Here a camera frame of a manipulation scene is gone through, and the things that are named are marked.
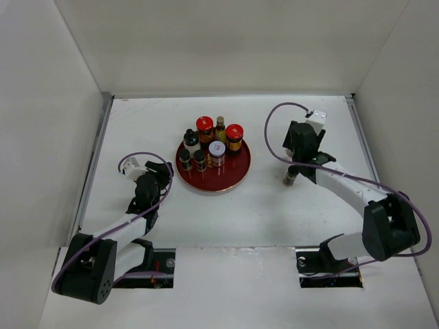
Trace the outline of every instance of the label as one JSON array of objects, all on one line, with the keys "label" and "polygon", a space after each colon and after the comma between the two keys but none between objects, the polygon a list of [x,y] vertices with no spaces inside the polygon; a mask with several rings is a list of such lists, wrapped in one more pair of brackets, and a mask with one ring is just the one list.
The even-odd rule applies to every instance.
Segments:
[{"label": "label", "polygon": [[226,130],[216,131],[215,138],[217,141],[223,142],[226,144]]},{"label": "label", "polygon": [[210,143],[213,139],[213,132],[211,132],[209,135],[205,135],[200,132],[199,138],[201,143]]},{"label": "label", "polygon": [[216,158],[215,156],[211,156],[211,165],[213,167],[220,167],[224,164],[225,156],[220,156]]},{"label": "label", "polygon": [[227,141],[227,147],[231,151],[237,151],[241,148],[241,143],[242,141],[239,141],[238,143],[230,143],[229,141]]}]

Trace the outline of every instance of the cable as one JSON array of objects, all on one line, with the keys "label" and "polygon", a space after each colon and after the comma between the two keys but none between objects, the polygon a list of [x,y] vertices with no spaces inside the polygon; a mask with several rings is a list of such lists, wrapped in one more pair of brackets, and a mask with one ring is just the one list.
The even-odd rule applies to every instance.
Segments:
[{"label": "cable", "polygon": [[[349,178],[351,180],[357,180],[360,182],[365,182],[365,183],[369,183],[378,187],[381,187],[384,190],[387,190],[393,194],[395,194],[397,197],[399,197],[400,199],[402,199],[406,204],[408,204],[410,206],[410,208],[413,209],[413,211],[418,215],[420,221],[422,222],[422,224],[424,225],[425,231],[427,233],[427,242],[425,244],[425,247],[419,251],[419,252],[412,252],[411,254],[398,254],[395,255],[394,257],[415,257],[415,256],[420,256],[425,254],[426,252],[429,251],[430,247],[431,247],[431,241],[432,241],[432,235],[431,235],[431,230],[430,227],[428,225],[428,222],[426,220],[426,218],[424,217],[424,215],[422,214],[422,212],[418,209],[418,207],[415,206],[415,204],[413,202],[411,202],[404,194],[402,194],[401,192],[399,192],[398,190],[392,188],[391,186],[385,185],[383,183],[380,182],[375,182],[374,180],[369,180],[367,178],[363,178],[363,177],[358,177],[358,176],[354,176],[348,173],[343,173],[341,171],[335,170],[335,169],[331,169],[331,168],[326,168],[323,166],[319,166],[317,164],[308,164],[308,163],[301,163],[301,162],[294,162],[294,161],[289,161],[286,160],[284,158],[281,158],[280,156],[278,156],[277,154],[274,153],[272,147],[270,146],[270,143],[268,142],[268,123],[270,122],[270,119],[274,113],[274,111],[276,111],[278,108],[280,108],[281,106],[286,106],[286,105],[291,105],[291,106],[298,106],[299,108],[302,108],[303,110],[305,110],[307,112],[307,114],[309,114],[311,111],[304,107],[303,105],[299,104],[299,103],[293,103],[293,102],[285,102],[285,103],[280,103],[276,106],[273,107],[273,109],[270,111],[267,119],[265,120],[265,126],[263,129],[263,135],[264,135],[264,139],[265,139],[265,144],[267,145],[268,151],[270,151],[270,153],[278,160],[288,163],[290,165],[296,165],[299,167],[308,167],[308,168],[313,168],[313,169],[321,169],[321,170],[325,170],[325,171],[329,171],[330,173],[335,173],[337,175],[343,175],[346,178]],[[335,273],[335,274],[331,274],[330,276],[323,276],[323,277],[319,277],[318,279],[321,278],[326,278],[326,277],[334,277],[334,276],[338,276],[342,273],[345,273],[347,271],[351,271],[353,269],[356,269],[362,265],[367,265],[367,264],[371,264],[377,262],[377,260],[369,260],[367,262],[364,263],[360,263],[357,264],[355,266],[349,267],[348,269],[345,269],[341,272]]]},{"label": "cable", "polygon": [[[144,212],[138,214],[137,216],[133,217],[133,218],[131,219],[131,221],[130,221],[131,223],[132,223],[133,221],[136,221],[137,219],[143,218],[143,216],[144,216],[145,214],[147,214],[149,211],[151,211],[151,210],[157,208],[157,207],[163,202],[163,200],[166,199],[166,197],[168,196],[168,194],[169,194],[169,192],[170,192],[170,190],[171,190],[171,187],[172,187],[172,178],[173,178],[173,177],[172,177],[172,170],[171,170],[171,167],[167,164],[167,162],[166,162],[165,159],[163,159],[161,156],[158,156],[157,154],[154,154],[154,153],[150,153],[150,152],[135,152],[135,153],[128,154],[127,156],[124,156],[124,157],[122,158],[122,160],[120,160],[119,164],[117,165],[117,170],[118,170],[119,172],[121,172],[121,169],[120,169],[120,167],[121,167],[121,163],[122,163],[125,159],[127,159],[127,158],[129,158],[129,157],[131,157],[131,156],[137,156],[137,155],[140,155],[140,154],[143,154],[143,155],[146,155],[146,156],[153,156],[153,157],[155,157],[155,158],[158,158],[159,160],[161,160],[161,161],[165,164],[166,169],[167,169],[168,172],[169,172],[169,177],[170,177],[170,179],[169,179],[169,187],[168,187],[166,193],[163,195],[163,197],[162,197],[162,198],[161,198],[156,204],[154,204],[151,208],[145,210]],[[51,290],[52,290],[54,293],[56,292],[56,285],[57,285],[58,281],[59,281],[59,280],[61,279],[61,277],[64,275],[64,273],[65,273],[66,270],[69,268],[69,266],[72,265],[73,262],[74,262],[75,260],[77,260],[77,259],[79,258],[79,256],[80,256],[83,252],[85,252],[89,247],[91,247],[92,245],[94,245],[94,244],[95,244],[96,242],[98,242],[99,240],[105,238],[106,236],[108,236],[108,235],[110,235],[110,234],[112,234],[112,233],[114,233],[114,232],[119,231],[120,229],[122,229],[122,228],[124,228],[124,227],[126,227],[126,226],[128,226],[128,225],[130,225],[130,224],[126,221],[125,223],[123,223],[123,224],[121,224],[121,225],[119,225],[119,226],[116,226],[115,228],[112,228],[111,230],[109,230],[109,231],[107,231],[107,232],[102,233],[102,234],[99,235],[98,237],[93,238],[93,239],[92,239],[89,243],[87,243],[84,247],[82,247],[81,249],[79,249],[79,250],[76,252],[76,254],[74,254],[74,255],[73,255],[73,256],[72,256],[72,257],[71,257],[71,258],[70,258],[70,259],[69,259],[69,260],[68,260],[68,261],[62,266],[62,267],[61,267],[60,271],[58,272],[58,274],[57,274],[56,277],[54,278],[54,281],[52,282]]]}]

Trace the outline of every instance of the black cap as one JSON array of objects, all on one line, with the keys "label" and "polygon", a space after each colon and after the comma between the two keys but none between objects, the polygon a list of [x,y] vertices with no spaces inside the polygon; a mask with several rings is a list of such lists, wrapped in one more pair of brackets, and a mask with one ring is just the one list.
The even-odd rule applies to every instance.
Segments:
[{"label": "black cap", "polygon": [[181,161],[188,161],[191,158],[191,152],[188,149],[181,149],[178,152],[178,157]]},{"label": "black cap", "polygon": [[299,167],[297,166],[289,166],[288,167],[288,174],[290,176],[297,176],[299,174]]},{"label": "black cap", "polygon": [[192,129],[186,130],[186,134],[183,136],[185,144],[188,146],[194,146],[198,144],[198,135]]},{"label": "black cap", "polygon": [[195,153],[193,154],[193,158],[195,159],[195,161],[202,162],[206,157],[204,156],[204,151],[202,149],[199,149],[195,151]]}]

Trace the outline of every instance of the white lid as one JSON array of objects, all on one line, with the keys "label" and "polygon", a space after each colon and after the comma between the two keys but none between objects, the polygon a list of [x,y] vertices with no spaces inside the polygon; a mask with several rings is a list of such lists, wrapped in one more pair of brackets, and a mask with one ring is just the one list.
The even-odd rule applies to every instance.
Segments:
[{"label": "white lid", "polygon": [[226,146],[223,142],[214,141],[209,145],[209,153],[213,156],[222,156],[226,152]]}]

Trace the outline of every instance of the small bottle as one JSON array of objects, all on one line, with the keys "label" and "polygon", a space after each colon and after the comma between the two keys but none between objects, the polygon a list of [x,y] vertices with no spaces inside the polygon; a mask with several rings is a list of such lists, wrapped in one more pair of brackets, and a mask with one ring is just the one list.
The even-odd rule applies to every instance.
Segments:
[{"label": "small bottle", "polygon": [[215,127],[215,139],[226,144],[226,126],[224,125],[224,118],[217,118],[217,126]]},{"label": "small bottle", "polygon": [[191,158],[193,158],[195,151],[200,149],[200,139],[198,138],[197,133],[192,129],[186,130],[186,134],[183,136],[183,145],[189,150]]},{"label": "small bottle", "polygon": [[209,145],[212,167],[224,165],[226,159],[226,146],[221,141],[214,141]]},{"label": "small bottle", "polygon": [[213,120],[210,117],[200,117],[196,125],[201,148],[206,149],[213,140]]},{"label": "small bottle", "polygon": [[181,149],[178,152],[178,158],[180,159],[185,171],[190,171],[192,169],[191,153],[188,149]]},{"label": "small bottle", "polygon": [[283,179],[283,184],[286,187],[293,186],[294,181],[296,180],[298,174],[299,174],[299,168],[297,166],[294,166],[294,165],[289,166],[288,171],[287,171],[287,175]]},{"label": "small bottle", "polygon": [[193,154],[193,158],[195,159],[197,170],[200,173],[206,171],[207,165],[206,165],[206,156],[204,155],[204,151],[202,149],[195,151],[195,153]]},{"label": "small bottle", "polygon": [[242,138],[244,129],[240,125],[229,125],[226,129],[226,146],[230,154],[239,154],[241,152]]}]

